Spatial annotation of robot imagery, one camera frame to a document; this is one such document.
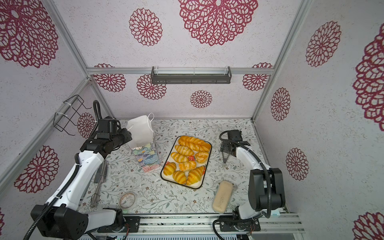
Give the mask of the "round knotted bread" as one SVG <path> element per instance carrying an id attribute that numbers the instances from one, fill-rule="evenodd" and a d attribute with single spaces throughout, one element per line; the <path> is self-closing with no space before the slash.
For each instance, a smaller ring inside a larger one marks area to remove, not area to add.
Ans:
<path id="1" fill-rule="evenodd" d="M 204 164 L 209 159 L 209 156 L 209 152 L 201 151 L 195 154 L 195 160 L 200 164 Z"/>

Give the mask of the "floral paper bag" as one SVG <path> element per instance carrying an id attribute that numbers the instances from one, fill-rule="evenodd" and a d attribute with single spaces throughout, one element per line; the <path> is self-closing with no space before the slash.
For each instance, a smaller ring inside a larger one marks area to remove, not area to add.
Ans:
<path id="1" fill-rule="evenodd" d="M 154 114 L 149 113 L 127 123 L 127 129 L 132 136 L 132 140 L 128 142 L 129 148 L 144 172 L 153 171 L 161 163 L 152 128 L 154 118 Z"/>

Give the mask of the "small orange bread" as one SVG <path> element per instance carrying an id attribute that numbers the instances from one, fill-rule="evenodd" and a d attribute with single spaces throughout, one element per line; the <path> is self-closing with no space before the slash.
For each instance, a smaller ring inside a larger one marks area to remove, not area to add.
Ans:
<path id="1" fill-rule="evenodd" d="M 195 169 L 196 167 L 197 167 L 196 161 L 188 161 L 185 163 L 179 163 L 179 169 L 182 172 L 191 171 L 191 170 Z"/>

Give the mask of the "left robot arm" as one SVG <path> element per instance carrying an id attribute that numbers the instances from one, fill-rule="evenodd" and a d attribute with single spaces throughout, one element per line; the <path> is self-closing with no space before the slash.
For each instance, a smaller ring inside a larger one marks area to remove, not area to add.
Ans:
<path id="1" fill-rule="evenodd" d="M 80 152 L 75 154 L 75 164 L 58 190 L 44 205 L 34 206 L 31 211 L 34 222 L 24 239 L 30 239 L 35 229 L 39 229 L 44 237 L 77 240 L 100 227 L 122 228 L 124 218 L 118 209 L 83 214 L 78 212 L 78 207 L 92 176 L 106 157 L 131 140 L 127 129 L 113 133 L 99 132 L 96 139 L 87 139 Z"/>

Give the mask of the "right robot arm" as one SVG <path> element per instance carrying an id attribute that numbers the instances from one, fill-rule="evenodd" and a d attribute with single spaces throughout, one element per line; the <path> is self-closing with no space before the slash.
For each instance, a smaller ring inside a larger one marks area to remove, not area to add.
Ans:
<path id="1" fill-rule="evenodd" d="M 233 210 L 237 221 L 270 218 L 272 211 L 285 205 L 283 175 L 280 169 L 263 163 L 253 150 L 242 142 L 223 140 L 221 152 L 232 155 L 249 167 L 248 200 Z"/>

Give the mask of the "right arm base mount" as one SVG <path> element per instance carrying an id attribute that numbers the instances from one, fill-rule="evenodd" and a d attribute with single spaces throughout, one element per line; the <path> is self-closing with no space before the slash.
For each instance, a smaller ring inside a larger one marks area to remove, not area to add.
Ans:
<path id="1" fill-rule="evenodd" d="M 261 226 L 258 220 L 235 222 L 229 218 L 219 220 L 220 230 L 222 232 L 259 232 Z"/>

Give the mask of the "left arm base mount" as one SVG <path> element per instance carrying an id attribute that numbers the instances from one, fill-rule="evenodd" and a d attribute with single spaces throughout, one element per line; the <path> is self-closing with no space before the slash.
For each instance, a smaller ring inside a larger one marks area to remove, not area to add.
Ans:
<path id="1" fill-rule="evenodd" d="M 111 234 L 126 234 L 137 233 L 139 231 L 141 217 L 127 216 L 124 217 L 123 224 L 121 226 L 114 227 L 104 226 L 97 229 L 98 233 L 111 233 Z"/>

